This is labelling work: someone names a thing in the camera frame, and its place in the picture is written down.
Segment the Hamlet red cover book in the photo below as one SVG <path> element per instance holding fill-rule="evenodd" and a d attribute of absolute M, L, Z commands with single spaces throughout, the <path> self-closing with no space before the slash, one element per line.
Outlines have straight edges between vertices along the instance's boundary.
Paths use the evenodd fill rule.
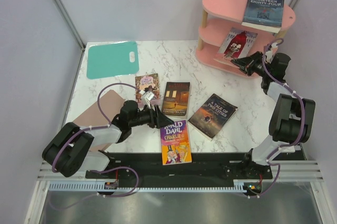
<path fill-rule="evenodd" d="M 258 33 L 231 28 L 225 40 L 216 53 L 214 60 L 221 64 L 229 64 L 232 59 L 248 56 Z"/>

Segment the A Tale of Two Cities book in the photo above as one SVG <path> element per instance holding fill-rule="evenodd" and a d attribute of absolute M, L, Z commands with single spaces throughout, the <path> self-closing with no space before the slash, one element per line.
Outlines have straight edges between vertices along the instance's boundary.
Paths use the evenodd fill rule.
<path fill-rule="evenodd" d="M 212 140 L 236 113 L 237 109 L 238 107 L 217 94 L 212 94 L 188 122 L 209 140 Z"/>

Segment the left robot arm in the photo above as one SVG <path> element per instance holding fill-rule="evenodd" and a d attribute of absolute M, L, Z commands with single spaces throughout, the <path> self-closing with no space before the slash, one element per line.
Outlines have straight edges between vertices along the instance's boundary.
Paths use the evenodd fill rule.
<path fill-rule="evenodd" d="M 77 124 L 65 124 L 42 152 L 42 158 L 52 166 L 53 172 L 64 177 L 74 175 L 85 163 L 86 156 L 94 141 L 98 145 L 119 144 L 132 133 L 132 128 L 148 125 L 150 128 L 164 128 L 173 123 L 159 106 L 138 108 L 137 102 L 127 100 L 120 112 L 110 123 L 81 129 Z"/>

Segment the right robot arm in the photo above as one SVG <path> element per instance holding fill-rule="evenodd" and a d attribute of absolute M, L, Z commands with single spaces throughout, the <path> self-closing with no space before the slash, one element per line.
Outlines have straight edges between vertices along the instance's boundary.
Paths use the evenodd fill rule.
<path fill-rule="evenodd" d="M 246 178 L 254 178 L 266 171 L 284 148 L 306 142 L 311 134 L 315 101 L 299 96 L 284 80 L 290 60 L 288 55 L 276 53 L 268 63 L 262 52 L 256 52 L 231 61 L 244 74 L 261 76 L 261 88 L 276 102 L 269 123 L 269 135 L 237 164 Z"/>

